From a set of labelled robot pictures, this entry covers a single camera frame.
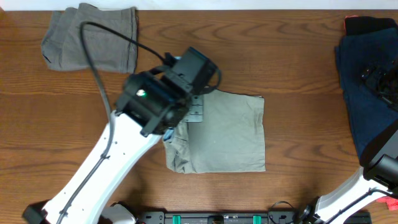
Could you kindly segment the light khaki shorts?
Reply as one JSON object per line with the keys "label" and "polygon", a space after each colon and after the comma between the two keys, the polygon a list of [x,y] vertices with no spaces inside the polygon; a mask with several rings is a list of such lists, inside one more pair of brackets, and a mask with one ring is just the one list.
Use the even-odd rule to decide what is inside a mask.
{"label": "light khaki shorts", "polygon": [[182,121],[163,138],[166,166],[177,173],[264,172],[264,99],[215,90],[203,121]]}

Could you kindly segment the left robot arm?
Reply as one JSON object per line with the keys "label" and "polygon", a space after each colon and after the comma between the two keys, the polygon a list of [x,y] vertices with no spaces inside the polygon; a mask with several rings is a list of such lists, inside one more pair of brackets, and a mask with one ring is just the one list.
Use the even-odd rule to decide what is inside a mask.
{"label": "left robot arm", "polygon": [[69,183],[54,197],[32,203],[27,223],[135,223],[127,207],[107,202],[135,163],[176,127],[198,95],[215,90],[217,65],[189,47],[161,66],[128,76],[100,139]]}

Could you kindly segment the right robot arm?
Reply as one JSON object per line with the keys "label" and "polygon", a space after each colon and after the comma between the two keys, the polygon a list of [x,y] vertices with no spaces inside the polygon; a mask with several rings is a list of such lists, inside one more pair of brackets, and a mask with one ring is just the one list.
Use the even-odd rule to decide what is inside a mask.
{"label": "right robot arm", "polygon": [[384,196],[397,198],[397,123],[378,134],[361,154],[359,169],[337,189],[316,198],[302,212],[293,206],[267,213],[183,213],[171,223],[370,223],[367,204]]}

